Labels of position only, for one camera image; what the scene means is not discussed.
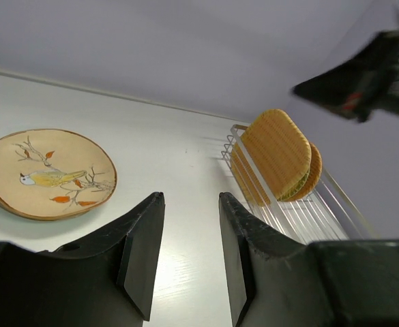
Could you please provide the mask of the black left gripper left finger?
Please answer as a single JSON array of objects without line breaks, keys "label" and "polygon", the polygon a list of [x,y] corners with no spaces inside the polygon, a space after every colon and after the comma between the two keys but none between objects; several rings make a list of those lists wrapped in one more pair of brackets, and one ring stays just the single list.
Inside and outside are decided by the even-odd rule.
[{"label": "black left gripper left finger", "polygon": [[141,326],[151,313],[164,195],[55,251],[0,242],[0,326]]}]

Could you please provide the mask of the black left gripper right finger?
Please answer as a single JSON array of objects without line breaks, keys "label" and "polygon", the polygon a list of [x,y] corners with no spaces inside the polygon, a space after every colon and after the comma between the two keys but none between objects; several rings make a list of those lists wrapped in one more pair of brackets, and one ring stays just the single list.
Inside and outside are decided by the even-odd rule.
[{"label": "black left gripper right finger", "polygon": [[399,326],[399,240],[301,244],[219,196],[234,326]]}]

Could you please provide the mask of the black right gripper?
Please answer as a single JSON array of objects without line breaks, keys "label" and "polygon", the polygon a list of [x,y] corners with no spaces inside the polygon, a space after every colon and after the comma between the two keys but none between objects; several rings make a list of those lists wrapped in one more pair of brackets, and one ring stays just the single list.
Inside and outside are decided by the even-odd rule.
[{"label": "black right gripper", "polygon": [[399,30],[374,34],[357,55],[295,85],[292,94],[360,123],[374,110],[399,116]]}]

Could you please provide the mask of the small orange woven tray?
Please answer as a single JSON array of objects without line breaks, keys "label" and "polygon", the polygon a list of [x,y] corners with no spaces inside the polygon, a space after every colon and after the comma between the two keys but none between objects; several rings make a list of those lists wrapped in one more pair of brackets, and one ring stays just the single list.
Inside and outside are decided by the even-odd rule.
[{"label": "small orange woven tray", "polygon": [[289,198],[283,200],[283,202],[292,202],[302,199],[316,187],[317,183],[320,180],[323,170],[322,157],[317,147],[312,142],[309,142],[309,144],[311,148],[312,158],[308,177],[306,178],[303,185],[299,188],[299,190]]}]

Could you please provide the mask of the large oval woven tray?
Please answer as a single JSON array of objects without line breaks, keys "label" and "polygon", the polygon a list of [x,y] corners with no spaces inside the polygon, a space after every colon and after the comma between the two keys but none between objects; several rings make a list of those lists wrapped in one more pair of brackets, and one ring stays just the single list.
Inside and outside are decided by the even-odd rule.
[{"label": "large oval woven tray", "polygon": [[240,139],[275,199],[310,169],[309,141],[281,109],[260,114]]}]

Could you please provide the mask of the beige ceramic bird plate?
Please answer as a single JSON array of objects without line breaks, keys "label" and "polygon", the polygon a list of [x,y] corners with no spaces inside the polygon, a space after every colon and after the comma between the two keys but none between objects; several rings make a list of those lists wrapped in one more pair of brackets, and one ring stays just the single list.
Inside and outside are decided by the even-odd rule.
[{"label": "beige ceramic bird plate", "polygon": [[62,129],[30,129],[0,138],[0,207],[36,221],[83,215],[117,186],[111,158],[93,140]]}]

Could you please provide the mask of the green-rimmed round woven tray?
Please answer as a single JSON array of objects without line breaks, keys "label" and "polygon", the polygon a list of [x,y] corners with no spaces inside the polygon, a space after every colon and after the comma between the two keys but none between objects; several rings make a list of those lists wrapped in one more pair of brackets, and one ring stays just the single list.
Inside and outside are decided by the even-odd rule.
[{"label": "green-rimmed round woven tray", "polygon": [[303,188],[308,180],[310,175],[310,169],[291,187],[289,191],[287,191],[284,195],[278,198],[279,202],[288,202],[291,201],[293,197],[295,197],[298,192]]}]

